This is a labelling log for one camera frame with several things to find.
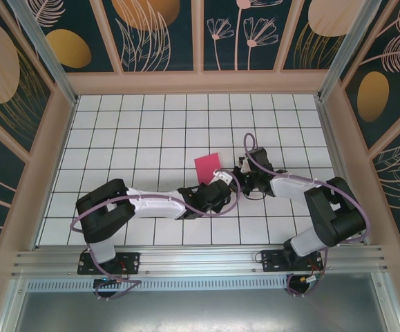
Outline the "grey metal shelf sheet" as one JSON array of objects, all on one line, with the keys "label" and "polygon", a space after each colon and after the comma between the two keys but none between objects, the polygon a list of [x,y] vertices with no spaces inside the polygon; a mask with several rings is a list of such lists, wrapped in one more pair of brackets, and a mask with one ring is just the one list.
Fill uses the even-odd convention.
[{"label": "grey metal shelf sheet", "polygon": [[281,290],[29,293],[16,332],[388,332],[374,298],[296,299]]}]

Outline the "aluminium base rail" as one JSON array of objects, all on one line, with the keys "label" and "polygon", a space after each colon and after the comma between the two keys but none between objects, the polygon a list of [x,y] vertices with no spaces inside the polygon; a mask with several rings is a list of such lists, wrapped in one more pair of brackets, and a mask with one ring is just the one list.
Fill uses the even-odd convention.
[{"label": "aluminium base rail", "polygon": [[[140,254],[140,277],[199,277],[259,275],[260,251],[280,249],[270,245],[116,246],[118,252]],[[83,246],[42,246],[18,252],[13,277],[73,278]],[[342,245],[328,252],[327,268],[333,273],[381,273],[388,269],[380,246]]]}]

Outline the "aluminium side rail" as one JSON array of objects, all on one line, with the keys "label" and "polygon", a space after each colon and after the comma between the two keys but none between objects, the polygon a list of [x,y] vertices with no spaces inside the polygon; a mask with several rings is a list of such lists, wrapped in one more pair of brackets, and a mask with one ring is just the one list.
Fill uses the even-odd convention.
[{"label": "aluminium side rail", "polygon": [[[351,184],[348,170],[342,155],[341,146],[338,138],[336,137],[335,130],[332,126],[332,121],[330,120],[330,115],[328,108],[325,106],[324,101],[319,97],[318,94],[314,95],[314,102],[316,105],[316,110],[318,112],[319,119],[321,121],[321,127],[323,128],[323,133],[327,141],[327,149],[329,151],[330,159],[333,164],[334,174],[344,178],[348,185]],[[352,197],[356,203],[359,205],[359,213],[361,216],[365,215],[365,230],[360,232],[360,236],[356,239],[346,240],[347,243],[363,243],[365,246],[370,245],[370,220],[363,210],[358,199]]]}]

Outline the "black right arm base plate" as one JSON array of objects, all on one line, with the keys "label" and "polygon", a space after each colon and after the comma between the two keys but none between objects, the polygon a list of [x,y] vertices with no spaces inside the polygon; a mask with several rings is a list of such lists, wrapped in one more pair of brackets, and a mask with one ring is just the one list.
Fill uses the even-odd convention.
[{"label": "black right arm base plate", "polygon": [[264,272],[310,272],[313,268],[323,269],[323,259],[319,252],[304,257],[289,249],[262,250],[260,253]]}]

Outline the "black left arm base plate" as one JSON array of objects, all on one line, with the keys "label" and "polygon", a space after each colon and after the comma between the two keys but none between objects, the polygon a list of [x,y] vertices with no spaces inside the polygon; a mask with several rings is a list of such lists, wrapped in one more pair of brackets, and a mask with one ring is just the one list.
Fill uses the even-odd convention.
[{"label": "black left arm base plate", "polygon": [[[105,263],[99,263],[107,273],[116,276],[127,276],[138,274],[140,266],[140,253],[117,252],[115,258]],[[89,251],[84,251],[79,256],[77,265],[78,275],[101,275],[102,272],[93,262]]]}]

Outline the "aluminium corner post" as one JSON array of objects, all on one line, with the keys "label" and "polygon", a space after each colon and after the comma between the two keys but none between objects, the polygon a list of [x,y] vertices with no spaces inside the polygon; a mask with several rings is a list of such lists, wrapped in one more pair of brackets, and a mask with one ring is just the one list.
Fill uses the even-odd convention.
[{"label": "aluminium corner post", "polygon": [[336,83],[347,66],[347,63],[367,32],[368,26],[376,16],[381,2],[382,0],[363,0],[350,29],[344,37],[342,44],[329,67],[323,83],[315,95],[318,103],[324,103],[324,101],[330,96],[330,93],[336,86]]},{"label": "aluminium corner post", "polygon": [[66,72],[62,68],[56,58],[45,34],[32,16],[28,5],[24,0],[7,0],[9,6],[19,19],[21,26],[29,36],[30,41],[37,48],[40,57],[44,61],[46,67],[54,77],[58,87],[64,93],[66,99],[75,106],[77,94],[67,78]]}]

